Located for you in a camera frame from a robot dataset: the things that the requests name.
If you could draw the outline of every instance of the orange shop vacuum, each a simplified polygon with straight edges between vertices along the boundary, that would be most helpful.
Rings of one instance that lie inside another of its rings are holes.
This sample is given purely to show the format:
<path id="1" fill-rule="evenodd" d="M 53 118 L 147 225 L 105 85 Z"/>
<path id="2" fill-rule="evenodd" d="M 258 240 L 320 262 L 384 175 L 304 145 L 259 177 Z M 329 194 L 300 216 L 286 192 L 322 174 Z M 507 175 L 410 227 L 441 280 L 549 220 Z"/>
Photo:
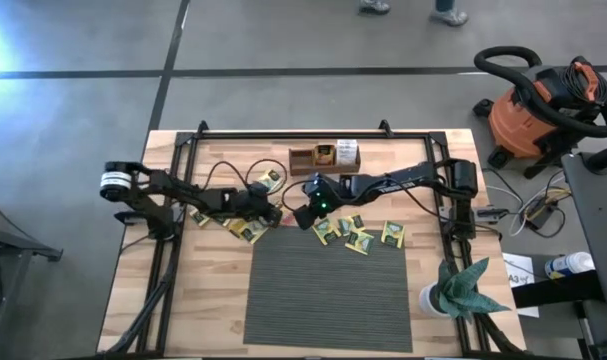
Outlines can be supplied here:
<path id="1" fill-rule="evenodd" d="M 529 68 L 521 73 L 488 61 L 504 55 L 527 61 Z M 474 65 L 514 84 L 495 102 L 483 99 L 472 110 L 487 118 L 492 129 L 496 147 L 487 160 L 492 167 L 503 168 L 514 158 L 534 158 L 538 161 L 523 174 L 531 179 L 557 165 L 583 138 L 607 137 L 607 81 L 582 56 L 555 68 L 542 65 L 530 49 L 498 46 L 478 53 Z M 599 114 L 604 125 L 595 124 Z"/>

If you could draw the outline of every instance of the potted plant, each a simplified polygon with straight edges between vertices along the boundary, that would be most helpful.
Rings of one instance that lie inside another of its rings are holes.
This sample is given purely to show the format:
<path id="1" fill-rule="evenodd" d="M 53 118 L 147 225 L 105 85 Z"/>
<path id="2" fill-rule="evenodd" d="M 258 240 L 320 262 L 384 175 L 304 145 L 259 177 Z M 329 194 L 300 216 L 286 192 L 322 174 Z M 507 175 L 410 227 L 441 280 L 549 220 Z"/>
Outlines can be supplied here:
<path id="1" fill-rule="evenodd" d="M 439 281 L 421 290 L 419 306 L 428 315 L 453 318 L 463 316 L 472 320 L 471 313 L 491 313 L 510 310 L 491 298 L 474 291 L 474 285 L 487 269 L 485 258 L 456 275 L 452 275 L 444 261 L 439 265 Z"/>

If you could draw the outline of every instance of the concrete floor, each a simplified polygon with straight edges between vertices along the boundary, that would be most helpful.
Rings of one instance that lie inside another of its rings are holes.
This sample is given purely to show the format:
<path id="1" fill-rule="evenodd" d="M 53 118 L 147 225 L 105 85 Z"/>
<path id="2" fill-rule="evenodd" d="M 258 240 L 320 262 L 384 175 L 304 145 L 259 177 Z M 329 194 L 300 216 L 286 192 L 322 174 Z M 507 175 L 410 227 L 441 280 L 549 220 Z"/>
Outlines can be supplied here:
<path id="1" fill-rule="evenodd" d="M 607 65 L 607 0 L 460 0 L 471 15 L 460 29 L 427 21 L 427 1 L 391 1 L 382 18 L 356 16 L 355 2 L 192 0 L 175 68 L 470 67 L 493 45 L 531 47 L 552 65 L 579 54 Z M 179 4 L 0 0 L 0 71 L 162 69 Z M 158 88 L 158 78 L 0 80 L 0 208 L 65 249 L 60 263 L 33 261 L 4 359 L 94 352 L 123 233 L 112 218 L 119 207 L 98 196 L 98 179 L 107 160 L 140 159 Z M 177 78 L 159 127 L 194 129 L 206 119 L 215 129 L 350 129 L 388 119 L 396 128 L 471 128 L 484 160 L 492 140 L 470 109 L 508 88 L 481 74 Z M 581 148 L 606 145 L 586 140 Z M 502 173 L 525 197 L 552 172 L 531 181 Z M 486 182 L 502 187 L 491 174 Z M 501 193 L 490 197 L 516 206 Z M 512 238 L 509 221 L 501 224 L 504 251 L 585 250 L 571 201 L 564 209 L 567 225 L 553 239 L 528 231 Z M 578 357 L 553 319 L 522 323 L 530 350 Z"/>

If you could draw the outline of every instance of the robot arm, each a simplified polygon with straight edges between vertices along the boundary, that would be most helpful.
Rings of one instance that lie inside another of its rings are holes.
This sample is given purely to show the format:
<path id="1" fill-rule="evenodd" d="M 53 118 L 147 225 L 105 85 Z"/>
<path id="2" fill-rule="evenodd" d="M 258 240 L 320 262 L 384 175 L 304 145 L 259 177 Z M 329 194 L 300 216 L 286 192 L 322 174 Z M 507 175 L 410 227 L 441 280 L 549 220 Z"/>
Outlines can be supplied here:
<path id="1" fill-rule="evenodd" d="M 438 174 L 444 168 L 452 174 L 452 187 Z M 434 189 L 442 196 L 452 199 L 450 229 L 459 237 L 475 237 L 474 216 L 471 199 L 478 192 L 476 165 L 467 160 L 450 159 L 438 163 L 422 162 L 416 166 L 397 170 L 380 176 L 340 175 L 335 181 L 323 174 L 314 174 L 303 185 L 303 192 L 310 199 L 294 211 L 299 227 L 307 229 L 317 218 L 325 216 L 343 205 L 361 206 L 379 196 L 418 186 Z"/>
<path id="2" fill-rule="evenodd" d="M 137 182 L 139 174 L 148 176 L 144 188 Z M 178 231 L 173 211 L 157 205 L 150 195 L 164 195 L 190 204 L 207 216 L 236 217 L 248 221 L 260 219 L 276 227 L 281 220 L 281 211 L 268 202 L 267 192 L 267 187 L 260 183 L 252 183 L 241 191 L 232 187 L 202 189 L 141 163 L 107 162 L 101 178 L 100 194 L 108 201 L 127 204 L 145 218 L 151 236 L 167 239 Z"/>

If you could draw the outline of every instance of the person's foot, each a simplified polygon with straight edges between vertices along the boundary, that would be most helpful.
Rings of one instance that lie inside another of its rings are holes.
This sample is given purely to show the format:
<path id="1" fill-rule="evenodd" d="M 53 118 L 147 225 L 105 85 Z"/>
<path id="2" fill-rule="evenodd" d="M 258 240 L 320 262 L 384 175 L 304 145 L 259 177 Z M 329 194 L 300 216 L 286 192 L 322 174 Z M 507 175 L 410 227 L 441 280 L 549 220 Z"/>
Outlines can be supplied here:
<path id="1" fill-rule="evenodd" d="M 430 18 L 433 20 L 444 22 L 450 26 L 461 26 L 468 20 L 467 14 L 457 9 L 449 11 L 436 11 L 433 10 Z"/>
<path id="2" fill-rule="evenodd" d="M 359 14 L 385 15 L 390 12 L 390 5 L 381 0 L 359 0 Z"/>

